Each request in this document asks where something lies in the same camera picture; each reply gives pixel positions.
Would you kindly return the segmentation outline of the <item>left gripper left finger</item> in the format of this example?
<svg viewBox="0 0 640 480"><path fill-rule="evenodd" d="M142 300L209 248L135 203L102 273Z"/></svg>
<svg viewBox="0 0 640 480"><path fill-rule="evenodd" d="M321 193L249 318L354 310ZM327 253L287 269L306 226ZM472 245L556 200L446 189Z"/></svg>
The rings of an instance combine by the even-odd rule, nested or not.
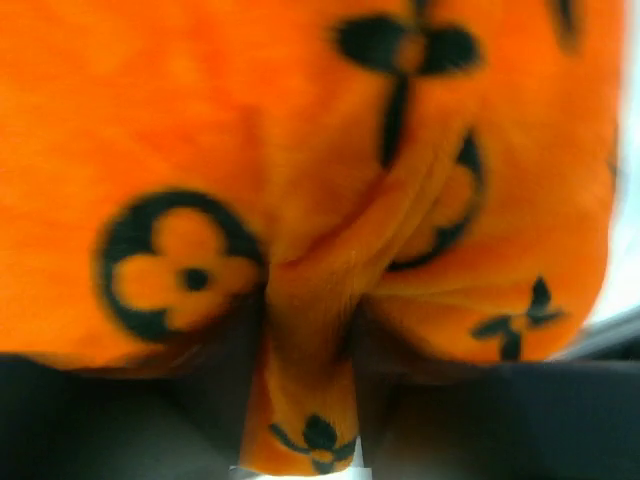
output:
<svg viewBox="0 0 640 480"><path fill-rule="evenodd" d="M164 378L1 357L4 479L226 479L239 463L264 302L248 296Z"/></svg>

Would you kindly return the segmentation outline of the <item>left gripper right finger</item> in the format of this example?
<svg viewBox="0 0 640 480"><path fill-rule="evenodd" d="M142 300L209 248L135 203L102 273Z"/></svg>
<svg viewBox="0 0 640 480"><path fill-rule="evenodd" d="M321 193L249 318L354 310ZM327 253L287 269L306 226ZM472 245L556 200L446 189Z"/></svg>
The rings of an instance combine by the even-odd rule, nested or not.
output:
<svg viewBox="0 0 640 480"><path fill-rule="evenodd" d="M418 352L365 311L351 324L364 465L375 479L635 479L639 313L543 363Z"/></svg>

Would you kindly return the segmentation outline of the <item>orange patterned pillowcase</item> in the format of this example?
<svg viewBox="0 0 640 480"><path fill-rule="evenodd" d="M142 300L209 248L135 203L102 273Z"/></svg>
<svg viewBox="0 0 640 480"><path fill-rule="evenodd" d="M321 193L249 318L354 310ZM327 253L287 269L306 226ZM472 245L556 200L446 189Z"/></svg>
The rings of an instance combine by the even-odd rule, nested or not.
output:
<svg viewBox="0 0 640 480"><path fill-rule="evenodd" d="M346 335L543 361L602 288L623 1L5 1L1 352L160 376L250 301L240 464L344 470Z"/></svg>

